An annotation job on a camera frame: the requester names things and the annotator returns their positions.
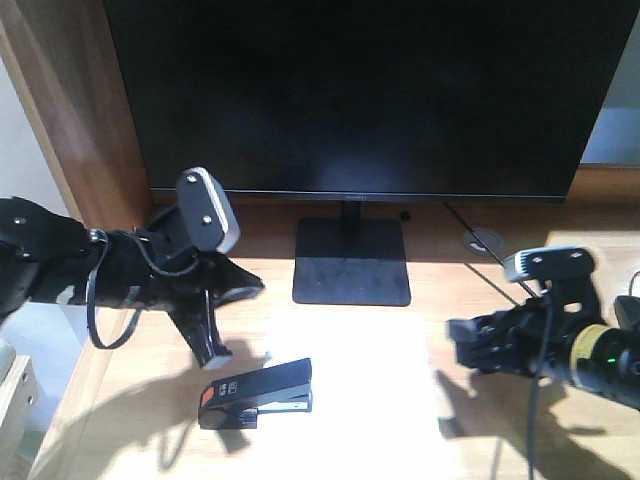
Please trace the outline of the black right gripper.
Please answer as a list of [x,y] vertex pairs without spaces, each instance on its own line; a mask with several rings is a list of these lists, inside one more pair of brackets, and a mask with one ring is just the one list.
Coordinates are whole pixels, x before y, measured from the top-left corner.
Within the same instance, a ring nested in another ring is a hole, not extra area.
[[602,324],[600,300],[590,278],[551,281],[547,292],[510,310],[446,322],[457,349],[469,349],[469,366],[555,380],[571,378],[569,356],[578,333]]

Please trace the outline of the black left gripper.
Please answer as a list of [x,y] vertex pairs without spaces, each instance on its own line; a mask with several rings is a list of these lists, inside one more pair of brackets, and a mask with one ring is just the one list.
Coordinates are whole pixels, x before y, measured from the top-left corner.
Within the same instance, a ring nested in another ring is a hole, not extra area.
[[201,369],[231,360],[212,305],[255,298],[265,285],[227,256],[198,250],[177,205],[132,232],[91,229],[89,238],[97,260],[86,283],[88,317],[97,306],[167,311]]

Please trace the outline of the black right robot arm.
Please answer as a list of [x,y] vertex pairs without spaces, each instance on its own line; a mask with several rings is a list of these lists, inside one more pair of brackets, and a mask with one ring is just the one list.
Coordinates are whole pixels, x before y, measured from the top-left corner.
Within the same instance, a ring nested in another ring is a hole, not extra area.
[[537,375],[639,408],[639,333],[601,315],[590,279],[550,282],[510,310],[447,322],[456,361],[483,373]]

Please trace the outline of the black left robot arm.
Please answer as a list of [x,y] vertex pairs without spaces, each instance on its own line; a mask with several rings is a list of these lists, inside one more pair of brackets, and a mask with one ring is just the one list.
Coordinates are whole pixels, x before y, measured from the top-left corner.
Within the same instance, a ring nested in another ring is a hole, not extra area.
[[1,201],[1,317],[28,301],[83,306],[92,344],[123,346],[144,311],[162,311],[203,369],[224,365],[216,308],[250,299],[264,288],[256,275],[233,263],[224,242],[223,216],[210,214],[190,231],[172,206],[133,232],[88,229],[20,197]]

